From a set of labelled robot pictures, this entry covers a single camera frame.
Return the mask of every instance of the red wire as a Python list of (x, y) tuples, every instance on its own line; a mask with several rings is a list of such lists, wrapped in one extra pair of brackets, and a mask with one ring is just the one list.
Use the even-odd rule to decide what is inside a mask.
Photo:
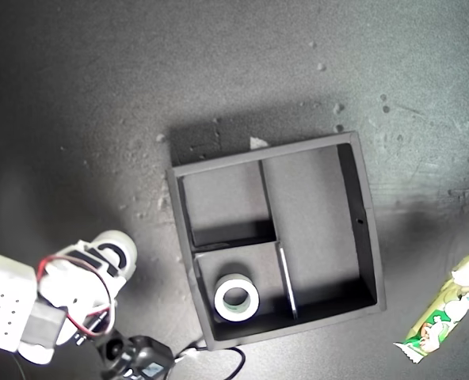
[[(39, 263), (39, 266), (37, 267), (37, 273), (36, 273), (36, 278), (37, 278), (37, 283), (39, 284), (39, 282), (41, 281), (41, 279), (43, 278), (43, 274), (44, 274), (44, 269), (46, 267), (46, 265), (51, 262), (51, 261), (54, 261), (54, 260), (65, 260), (65, 261), (69, 261), (71, 263), (75, 263), (75, 264), (78, 264), (80, 266), (83, 266), (84, 268), (88, 269), (89, 271), (91, 271), (94, 275), (96, 275), (98, 277), (98, 279), (102, 282), (102, 284), (104, 285), (105, 289), (106, 289), (106, 293), (108, 294), (108, 299), (109, 299), (109, 305), (112, 305), (112, 299), (111, 299), (111, 294), (109, 293), (109, 289), (108, 289), (108, 285), (106, 284), (106, 282), (104, 281), (104, 279), (101, 277), (101, 275), (99, 274), (99, 272), (97, 271), (96, 268), (94, 268), (92, 265), (90, 265), (89, 263), (87, 263), (86, 261), (84, 260), (81, 260), (81, 259), (78, 259), (76, 257), (70, 257), (70, 256), (56, 256), (56, 255), (50, 255), (50, 256), (47, 256), (45, 257), (43, 260), (40, 261)], [(87, 315), (95, 315), (95, 314), (99, 314), (101, 312), (103, 312), (105, 310), (98, 310), (96, 311), (95, 313), (92, 313), (92, 314), (87, 314)], [(93, 332), (93, 331), (90, 331), (88, 330), (87, 327), (79, 324), (69, 313), (67, 313), (67, 319), (74, 325), (74, 327), (76, 329), (78, 329), (79, 331), (81, 331), (83, 334), (87, 335), (87, 336), (91, 336), (91, 337), (98, 337), (98, 336), (103, 336), (106, 334), (106, 331), (103, 331), (103, 332)]]

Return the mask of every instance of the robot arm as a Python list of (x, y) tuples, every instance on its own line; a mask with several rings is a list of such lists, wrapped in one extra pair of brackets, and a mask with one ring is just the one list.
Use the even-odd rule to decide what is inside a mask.
[(136, 258), (134, 242), (120, 231), (62, 249), (41, 261), (37, 274), (0, 255), (0, 348), (48, 364), (56, 346), (90, 338), (107, 366), (104, 379), (160, 377), (174, 364), (171, 350), (113, 329), (114, 298), (134, 273)]

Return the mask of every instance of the white robot part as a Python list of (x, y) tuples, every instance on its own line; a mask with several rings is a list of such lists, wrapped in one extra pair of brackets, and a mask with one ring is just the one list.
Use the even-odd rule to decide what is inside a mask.
[[(56, 256), (76, 257), (94, 266), (105, 281), (111, 298), (115, 298), (135, 271), (137, 250), (128, 235), (110, 230), (91, 243), (79, 241), (62, 249)], [(65, 306), (75, 321), (81, 323), (96, 307), (107, 305), (106, 289), (92, 272), (65, 260), (48, 263), (46, 272), (39, 284), (40, 294), (55, 307)], [(56, 344), (66, 343), (77, 331), (69, 320), (65, 320)], [(33, 363), (49, 362), (53, 355), (37, 346), (26, 344), (22, 348), (20, 353)]]
[(0, 256), (0, 348), (15, 352), (37, 296), (32, 267)]

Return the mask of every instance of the cable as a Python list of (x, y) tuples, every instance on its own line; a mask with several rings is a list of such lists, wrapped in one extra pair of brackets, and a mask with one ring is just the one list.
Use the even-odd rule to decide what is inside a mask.
[(18, 366), (18, 370), (20, 370), (21, 380), (27, 380), (27, 377), (25, 376), (25, 372), (23, 371), (23, 368), (21, 368), (21, 364), (20, 362), (18, 362), (18, 359), (16, 359), (15, 354), (12, 354), (11, 356), (13, 357), (14, 361), (16, 362), (16, 365)]
[[(78, 329), (80, 332), (82, 332), (83, 334), (85, 334), (87, 336), (90, 336), (90, 337), (99, 337), (99, 336), (104, 336), (104, 335), (107, 335), (107, 334), (111, 333), (111, 331), (115, 327), (115, 302), (112, 300), (111, 293), (109, 292), (109, 289), (108, 289), (108, 285), (106, 284), (106, 282), (102, 278), (101, 274), (92, 265), (90, 265), (86, 261), (78, 259), (76, 257), (50, 255), (50, 256), (45, 257), (39, 263), (39, 266), (37, 268), (37, 274), (36, 274), (38, 284), (41, 281), (41, 279), (43, 278), (44, 269), (45, 269), (46, 265), (48, 263), (50, 263), (51, 261), (54, 261), (54, 260), (69, 261), (71, 263), (79, 265), (80, 267), (84, 267), (85, 269), (88, 269), (90, 272), (92, 272), (102, 282), (102, 285), (106, 289), (106, 294), (108, 295), (109, 323), (108, 323), (108, 326), (106, 327), (106, 330), (103, 330), (102, 332), (94, 332), (94, 331), (88, 330), (88, 328), (86, 328), (85, 326), (79, 324), (69, 313), (67, 313), (67, 319), (74, 325), (74, 327), (76, 329)], [(96, 312), (94, 312), (93, 314), (98, 314), (101, 311), (104, 311), (104, 310), (96, 310)]]
[[(236, 348), (236, 347), (224, 348), (224, 349), (236, 352), (242, 357), (242, 359), (240, 360), (240, 363), (236, 367), (236, 369), (233, 372), (231, 372), (231, 374), (224, 379), (224, 380), (233, 380), (240, 373), (243, 366), (245, 365), (245, 361), (246, 361), (245, 353), (242, 350), (240, 350), (239, 348)], [(187, 356), (194, 355), (194, 353), (196, 353), (196, 352), (207, 351), (207, 350), (208, 349), (206, 347), (193, 347), (193, 346), (188, 347), (188, 348), (180, 351), (178, 353), (178, 355), (175, 356), (174, 362), (175, 362), (175, 364), (179, 363), (180, 361), (185, 359), (185, 357), (187, 357)], [(164, 376), (164, 380), (170, 380), (170, 375), (171, 375), (171, 370), (172, 369), (173, 368), (168, 370), (168, 372), (166, 373), (166, 376)]]

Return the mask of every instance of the hole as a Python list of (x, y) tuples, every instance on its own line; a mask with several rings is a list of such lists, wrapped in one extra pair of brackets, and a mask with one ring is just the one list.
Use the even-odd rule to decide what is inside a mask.
[(235, 287), (224, 295), (224, 302), (228, 305), (238, 306), (245, 302), (249, 294), (241, 287)]
[(115, 360), (124, 349), (124, 342), (120, 339), (112, 339), (106, 344), (106, 359)]

